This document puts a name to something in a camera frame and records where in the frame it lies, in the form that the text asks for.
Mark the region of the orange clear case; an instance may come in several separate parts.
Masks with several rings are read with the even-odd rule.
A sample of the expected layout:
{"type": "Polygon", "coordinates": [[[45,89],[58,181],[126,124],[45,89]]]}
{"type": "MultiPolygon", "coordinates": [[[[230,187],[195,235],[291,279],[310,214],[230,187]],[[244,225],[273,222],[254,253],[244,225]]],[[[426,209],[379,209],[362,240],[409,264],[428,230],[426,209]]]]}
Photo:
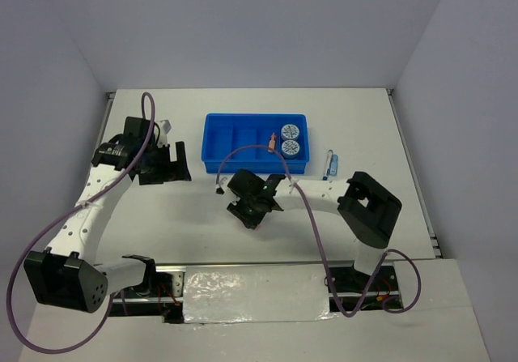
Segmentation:
{"type": "Polygon", "coordinates": [[[276,133],[272,133],[270,135],[270,140],[269,140],[268,145],[267,145],[267,147],[268,147],[267,151],[269,153],[273,153],[276,150],[277,139],[278,139],[278,137],[277,137],[276,133]]]}

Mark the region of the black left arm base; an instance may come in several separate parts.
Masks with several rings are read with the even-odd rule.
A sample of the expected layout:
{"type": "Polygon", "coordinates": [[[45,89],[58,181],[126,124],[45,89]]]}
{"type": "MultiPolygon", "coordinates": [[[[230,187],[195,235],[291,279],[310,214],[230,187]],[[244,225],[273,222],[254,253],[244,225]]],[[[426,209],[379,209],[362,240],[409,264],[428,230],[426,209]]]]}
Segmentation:
{"type": "Polygon", "coordinates": [[[185,321],[183,276],[182,272],[158,272],[152,287],[143,295],[164,323],[183,324],[185,321]]]}

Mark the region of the blue jar sideways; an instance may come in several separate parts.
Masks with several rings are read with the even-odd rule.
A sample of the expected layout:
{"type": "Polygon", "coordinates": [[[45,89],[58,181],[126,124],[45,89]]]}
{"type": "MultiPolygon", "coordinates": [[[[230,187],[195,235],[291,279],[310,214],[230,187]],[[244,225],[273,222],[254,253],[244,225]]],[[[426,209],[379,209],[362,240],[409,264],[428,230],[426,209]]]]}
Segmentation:
{"type": "Polygon", "coordinates": [[[301,152],[300,144],[293,140],[284,140],[281,144],[281,154],[287,160],[296,160],[301,152]]]}

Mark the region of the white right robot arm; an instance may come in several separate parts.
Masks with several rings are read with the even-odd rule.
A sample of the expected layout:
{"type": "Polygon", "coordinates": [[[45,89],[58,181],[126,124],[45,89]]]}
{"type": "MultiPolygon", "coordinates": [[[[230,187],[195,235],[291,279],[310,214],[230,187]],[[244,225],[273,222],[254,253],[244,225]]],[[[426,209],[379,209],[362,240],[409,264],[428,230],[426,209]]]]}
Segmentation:
{"type": "Polygon", "coordinates": [[[241,169],[219,186],[219,193],[233,196],[227,210],[248,229],[256,228],[272,211],[306,206],[313,212],[341,216],[357,241],[351,274],[361,290],[379,282],[377,265],[402,209],[401,201],[366,172],[355,172],[347,180],[296,180],[284,174],[264,180],[241,169]]]}

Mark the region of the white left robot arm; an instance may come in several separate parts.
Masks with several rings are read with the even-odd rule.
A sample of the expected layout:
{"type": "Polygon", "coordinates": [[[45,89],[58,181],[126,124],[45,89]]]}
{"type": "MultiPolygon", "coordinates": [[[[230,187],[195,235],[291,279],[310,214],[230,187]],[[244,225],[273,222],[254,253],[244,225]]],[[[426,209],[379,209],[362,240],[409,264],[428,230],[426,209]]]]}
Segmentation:
{"type": "Polygon", "coordinates": [[[97,262],[96,255],[111,216],[133,181],[156,185],[190,181],[185,145],[175,143],[170,156],[167,120],[150,123],[127,117],[122,133],[96,149],[87,183],[76,202],[78,210],[41,251],[30,251],[23,268],[36,301],[94,313],[113,293],[132,288],[140,296],[153,294],[159,285],[155,261],[126,254],[112,262],[97,262]]]}

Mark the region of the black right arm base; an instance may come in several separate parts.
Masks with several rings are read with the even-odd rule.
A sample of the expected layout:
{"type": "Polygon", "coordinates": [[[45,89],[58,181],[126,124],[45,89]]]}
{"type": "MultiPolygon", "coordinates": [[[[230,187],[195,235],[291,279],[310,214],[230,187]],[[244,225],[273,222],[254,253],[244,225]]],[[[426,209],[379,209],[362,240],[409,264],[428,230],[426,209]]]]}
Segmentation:
{"type": "MultiPolygon", "coordinates": [[[[332,265],[331,279],[339,296],[360,296],[363,293],[368,275],[356,271],[352,265],[332,265]]],[[[399,285],[392,265],[383,265],[368,289],[367,296],[397,295],[399,285]]]]}

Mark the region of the white blue pen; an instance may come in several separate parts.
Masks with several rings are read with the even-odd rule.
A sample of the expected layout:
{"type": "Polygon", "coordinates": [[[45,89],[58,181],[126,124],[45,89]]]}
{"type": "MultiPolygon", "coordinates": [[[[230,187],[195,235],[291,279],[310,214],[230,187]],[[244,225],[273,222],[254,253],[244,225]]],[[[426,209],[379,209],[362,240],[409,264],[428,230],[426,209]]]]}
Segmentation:
{"type": "Polygon", "coordinates": [[[326,154],[324,172],[322,174],[323,181],[327,181],[329,178],[329,171],[330,171],[332,158],[333,158],[333,150],[329,149],[326,154]]]}

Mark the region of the blue jar patterned lid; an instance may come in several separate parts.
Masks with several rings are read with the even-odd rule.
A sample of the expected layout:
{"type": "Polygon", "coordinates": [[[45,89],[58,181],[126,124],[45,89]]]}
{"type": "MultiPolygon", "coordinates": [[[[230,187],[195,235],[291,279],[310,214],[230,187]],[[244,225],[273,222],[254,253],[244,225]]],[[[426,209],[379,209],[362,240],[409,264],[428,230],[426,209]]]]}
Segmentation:
{"type": "Polygon", "coordinates": [[[297,141],[300,136],[300,129],[297,125],[288,123],[282,126],[280,136],[283,141],[293,140],[297,141]]]}

